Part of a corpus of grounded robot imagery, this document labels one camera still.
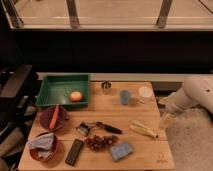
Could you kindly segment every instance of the black chair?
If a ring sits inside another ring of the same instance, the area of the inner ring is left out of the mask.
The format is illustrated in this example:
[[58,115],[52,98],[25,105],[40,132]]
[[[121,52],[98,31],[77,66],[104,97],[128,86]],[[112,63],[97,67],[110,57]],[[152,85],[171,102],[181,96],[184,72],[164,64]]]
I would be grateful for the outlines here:
[[4,69],[0,72],[0,144],[18,127],[27,140],[26,121],[35,115],[25,116],[30,102],[35,102],[38,76],[31,65],[22,65],[14,72]]

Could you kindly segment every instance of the small lid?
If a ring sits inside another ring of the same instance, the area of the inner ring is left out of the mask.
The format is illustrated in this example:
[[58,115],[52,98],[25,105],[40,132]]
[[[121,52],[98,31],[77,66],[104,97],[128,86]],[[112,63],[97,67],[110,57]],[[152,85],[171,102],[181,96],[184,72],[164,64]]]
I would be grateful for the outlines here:
[[150,98],[153,95],[153,91],[149,87],[140,87],[138,92],[142,98]]

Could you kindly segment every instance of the white cup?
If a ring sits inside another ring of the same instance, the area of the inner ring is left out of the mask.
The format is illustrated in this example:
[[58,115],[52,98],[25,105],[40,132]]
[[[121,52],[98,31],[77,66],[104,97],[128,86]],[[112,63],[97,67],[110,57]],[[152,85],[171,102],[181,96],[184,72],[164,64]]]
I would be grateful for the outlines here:
[[149,87],[145,87],[145,86],[140,87],[138,90],[138,93],[140,95],[138,100],[141,103],[146,103],[146,102],[150,101],[151,98],[153,97],[153,91]]

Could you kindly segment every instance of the black surface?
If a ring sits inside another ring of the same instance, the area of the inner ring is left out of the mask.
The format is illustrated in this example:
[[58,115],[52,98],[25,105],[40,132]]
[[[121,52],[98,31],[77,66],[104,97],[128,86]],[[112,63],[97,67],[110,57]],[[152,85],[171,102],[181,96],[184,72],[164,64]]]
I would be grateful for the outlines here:
[[22,63],[20,52],[9,28],[2,4],[0,3],[0,68],[16,67]]
[[37,71],[209,73],[213,32],[18,31],[23,61]]

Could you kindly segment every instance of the small blue cup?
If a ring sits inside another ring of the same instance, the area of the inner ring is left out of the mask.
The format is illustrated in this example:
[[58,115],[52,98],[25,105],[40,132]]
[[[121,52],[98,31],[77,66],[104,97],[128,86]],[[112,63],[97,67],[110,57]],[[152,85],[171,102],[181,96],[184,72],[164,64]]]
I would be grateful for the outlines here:
[[130,101],[131,93],[128,90],[120,91],[120,103],[122,105],[127,105]]

